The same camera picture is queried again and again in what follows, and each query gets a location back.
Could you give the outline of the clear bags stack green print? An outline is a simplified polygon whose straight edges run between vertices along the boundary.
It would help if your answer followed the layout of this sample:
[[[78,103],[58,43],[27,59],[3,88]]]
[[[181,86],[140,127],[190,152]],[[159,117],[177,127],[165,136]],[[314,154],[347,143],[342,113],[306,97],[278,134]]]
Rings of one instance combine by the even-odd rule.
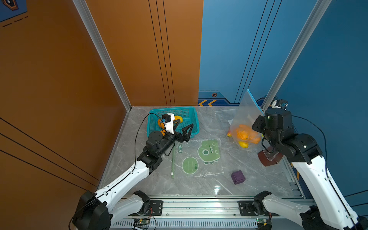
[[[224,174],[218,140],[191,140],[177,143],[172,156],[172,179]]]

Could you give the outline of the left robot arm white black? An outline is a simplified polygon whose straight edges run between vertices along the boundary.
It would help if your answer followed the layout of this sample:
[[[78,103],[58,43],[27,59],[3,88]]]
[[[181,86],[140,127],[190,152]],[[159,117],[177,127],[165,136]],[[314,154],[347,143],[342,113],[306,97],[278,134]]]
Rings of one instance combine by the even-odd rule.
[[[169,129],[165,132],[151,132],[142,153],[128,170],[96,192],[85,192],[69,224],[78,230],[108,230],[113,223],[129,215],[151,215],[150,197],[144,192],[136,191],[127,199],[123,196],[159,167],[162,155],[171,146],[190,140],[194,125],[189,124],[177,132],[179,122],[167,123]]]

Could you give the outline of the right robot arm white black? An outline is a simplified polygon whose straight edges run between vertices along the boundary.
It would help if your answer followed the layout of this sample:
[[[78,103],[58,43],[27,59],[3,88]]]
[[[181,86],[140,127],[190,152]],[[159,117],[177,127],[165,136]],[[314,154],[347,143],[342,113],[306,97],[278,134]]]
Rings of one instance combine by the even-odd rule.
[[[259,216],[273,213],[302,226],[305,230],[366,230],[368,220],[359,216],[345,200],[317,141],[309,134],[298,134],[292,114],[284,108],[269,108],[252,126],[300,173],[315,205],[299,205],[263,191],[254,197]]]

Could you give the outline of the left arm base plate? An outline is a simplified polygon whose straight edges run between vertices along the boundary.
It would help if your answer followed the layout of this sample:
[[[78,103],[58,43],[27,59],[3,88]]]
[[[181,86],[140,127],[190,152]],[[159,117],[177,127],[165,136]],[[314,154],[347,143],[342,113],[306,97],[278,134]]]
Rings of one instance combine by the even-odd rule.
[[[145,201],[143,203],[142,208],[135,213],[135,215],[139,216],[161,216],[163,210],[163,201],[162,200],[150,200]]]

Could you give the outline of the clear zip-top bag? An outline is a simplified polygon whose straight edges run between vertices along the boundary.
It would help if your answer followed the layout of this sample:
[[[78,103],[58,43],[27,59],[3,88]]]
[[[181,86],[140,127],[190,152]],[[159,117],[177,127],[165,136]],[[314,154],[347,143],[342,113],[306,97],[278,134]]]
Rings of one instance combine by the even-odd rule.
[[[237,113],[237,110],[238,109],[236,108],[232,108],[215,112],[215,116],[220,124],[222,132],[227,138],[231,138],[227,136],[227,133],[228,131],[231,131],[231,124]]]
[[[235,129],[240,125],[247,125],[249,127],[252,127],[255,120],[258,118],[258,116],[263,116],[264,113],[261,110],[261,108],[256,103],[256,100],[254,99],[253,95],[249,90],[246,91],[244,94],[242,101],[239,105],[239,108],[237,110],[237,113],[233,119],[233,122],[231,124],[231,134],[234,141],[238,144],[239,141],[236,136]],[[249,147],[256,146],[257,144],[249,143]]]

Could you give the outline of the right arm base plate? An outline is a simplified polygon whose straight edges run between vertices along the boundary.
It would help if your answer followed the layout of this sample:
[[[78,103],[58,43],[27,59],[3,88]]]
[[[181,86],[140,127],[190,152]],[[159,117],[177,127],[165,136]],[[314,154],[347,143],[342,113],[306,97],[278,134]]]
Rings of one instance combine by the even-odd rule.
[[[241,216],[269,218],[269,212],[266,211],[261,201],[241,200],[238,201],[238,206]]]

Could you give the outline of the orange mango later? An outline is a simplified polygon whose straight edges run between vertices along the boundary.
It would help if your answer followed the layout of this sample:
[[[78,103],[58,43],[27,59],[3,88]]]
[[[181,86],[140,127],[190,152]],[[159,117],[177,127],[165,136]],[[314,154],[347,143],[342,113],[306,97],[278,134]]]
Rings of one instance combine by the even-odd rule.
[[[244,142],[258,144],[262,139],[262,135],[260,133],[254,131],[247,125],[240,124],[235,131],[237,139]]]

